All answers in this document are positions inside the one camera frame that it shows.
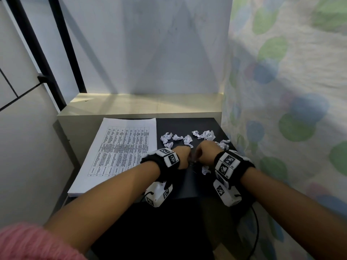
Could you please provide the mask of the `person's right hand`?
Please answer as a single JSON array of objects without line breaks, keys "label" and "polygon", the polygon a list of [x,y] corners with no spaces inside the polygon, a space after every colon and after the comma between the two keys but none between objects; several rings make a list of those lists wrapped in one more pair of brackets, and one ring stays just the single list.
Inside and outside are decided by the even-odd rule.
[{"label": "person's right hand", "polygon": [[219,153],[224,152],[224,150],[214,141],[204,140],[197,148],[202,148],[202,165],[213,167],[215,165],[215,158]]}]

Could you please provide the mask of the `person's left hand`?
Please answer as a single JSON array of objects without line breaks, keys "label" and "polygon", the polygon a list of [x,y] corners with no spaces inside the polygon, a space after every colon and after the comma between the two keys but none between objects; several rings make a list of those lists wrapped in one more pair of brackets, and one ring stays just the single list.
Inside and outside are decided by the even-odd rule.
[{"label": "person's left hand", "polygon": [[178,170],[185,170],[186,169],[186,155],[189,151],[191,151],[190,146],[177,146],[173,148],[173,151],[177,154],[180,163],[178,166]]}]

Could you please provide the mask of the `person's left forearm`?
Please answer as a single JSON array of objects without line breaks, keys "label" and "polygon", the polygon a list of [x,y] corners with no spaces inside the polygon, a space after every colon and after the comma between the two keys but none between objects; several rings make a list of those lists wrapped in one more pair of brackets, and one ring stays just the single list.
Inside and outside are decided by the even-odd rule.
[{"label": "person's left forearm", "polygon": [[160,169],[153,161],[133,167],[65,205],[44,229],[86,253],[159,175]]}]

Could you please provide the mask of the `person's right forearm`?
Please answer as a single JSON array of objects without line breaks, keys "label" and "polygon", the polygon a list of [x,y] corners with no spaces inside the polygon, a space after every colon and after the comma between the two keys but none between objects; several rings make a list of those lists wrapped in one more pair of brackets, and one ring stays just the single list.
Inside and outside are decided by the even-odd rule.
[{"label": "person's right forearm", "polygon": [[347,221],[253,167],[240,182],[313,258],[347,260]]}]

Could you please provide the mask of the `pile of crumpled paper balls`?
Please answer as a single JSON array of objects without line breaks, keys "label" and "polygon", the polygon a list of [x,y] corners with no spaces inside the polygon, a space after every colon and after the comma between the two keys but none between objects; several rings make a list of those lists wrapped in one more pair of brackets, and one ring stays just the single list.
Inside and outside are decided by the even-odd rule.
[{"label": "pile of crumpled paper balls", "polygon": [[[204,131],[201,135],[197,130],[192,131],[193,136],[197,137],[197,139],[203,139],[208,141],[213,141],[215,139],[215,134],[213,131]],[[174,141],[183,141],[183,144],[186,146],[189,146],[190,148],[193,148],[193,145],[191,144],[192,137],[190,135],[187,135],[185,137],[173,135],[171,132],[167,132],[164,135],[160,137],[160,140],[162,141],[163,145],[166,148],[172,149]],[[216,142],[216,144],[223,150],[229,150],[229,143],[230,140],[222,140],[219,143]],[[197,169],[197,171],[201,171],[203,175],[211,173],[211,170],[208,166],[202,166],[201,169]]]}]

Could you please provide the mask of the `stack of printed paper sheets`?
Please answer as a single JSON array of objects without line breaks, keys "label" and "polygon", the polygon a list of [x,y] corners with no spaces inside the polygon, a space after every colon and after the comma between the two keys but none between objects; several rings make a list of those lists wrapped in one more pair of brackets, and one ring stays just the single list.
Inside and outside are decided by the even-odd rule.
[{"label": "stack of printed paper sheets", "polygon": [[104,118],[72,183],[68,197],[78,197],[100,183],[137,166],[157,150],[156,118]]}]

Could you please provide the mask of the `beige wooden ledge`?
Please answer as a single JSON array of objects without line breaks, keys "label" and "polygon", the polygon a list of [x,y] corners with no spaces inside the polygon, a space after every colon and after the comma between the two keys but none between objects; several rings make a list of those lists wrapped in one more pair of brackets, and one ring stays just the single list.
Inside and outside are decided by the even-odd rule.
[{"label": "beige wooden ledge", "polygon": [[79,93],[59,118],[215,118],[220,122],[223,93],[207,94],[93,94]]}]

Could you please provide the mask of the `dotted pastel fabric sheet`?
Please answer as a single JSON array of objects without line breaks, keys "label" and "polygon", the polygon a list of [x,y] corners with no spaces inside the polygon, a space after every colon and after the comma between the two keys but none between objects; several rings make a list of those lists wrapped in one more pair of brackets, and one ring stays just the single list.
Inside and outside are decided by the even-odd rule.
[{"label": "dotted pastel fabric sheet", "polygon": [[347,222],[347,0],[229,0],[222,129]]}]

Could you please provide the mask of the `pink fuzzy sleeve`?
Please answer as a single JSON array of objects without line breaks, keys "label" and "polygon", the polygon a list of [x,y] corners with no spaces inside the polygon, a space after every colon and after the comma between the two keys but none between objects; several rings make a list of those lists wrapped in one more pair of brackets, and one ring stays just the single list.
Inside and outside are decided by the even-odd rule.
[{"label": "pink fuzzy sleeve", "polygon": [[41,226],[17,223],[0,229],[0,260],[87,260]]}]

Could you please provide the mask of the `black metal frame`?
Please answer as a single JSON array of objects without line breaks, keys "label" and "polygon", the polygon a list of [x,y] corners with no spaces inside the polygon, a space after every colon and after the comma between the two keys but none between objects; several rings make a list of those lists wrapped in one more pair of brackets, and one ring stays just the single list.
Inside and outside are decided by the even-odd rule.
[{"label": "black metal frame", "polygon": [[[44,51],[37,39],[34,29],[29,21],[29,18],[23,8],[20,0],[2,0],[6,4],[14,17],[16,25],[19,27],[19,32],[24,38],[24,44],[28,46],[30,55],[33,56],[33,62],[38,66],[39,85],[47,84],[49,92],[53,96],[53,102],[57,104],[58,110],[63,110],[67,103],[63,98],[62,92],[58,86],[53,71],[44,55]],[[50,9],[53,13],[54,21],[58,28],[63,47],[67,54],[67,58],[72,69],[73,76],[76,81],[77,88],[80,93],[86,93],[85,83],[80,71],[80,67],[76,58],[76,54],[72,45],[67,25],[63,16],[59,0],[48,0]]]}]

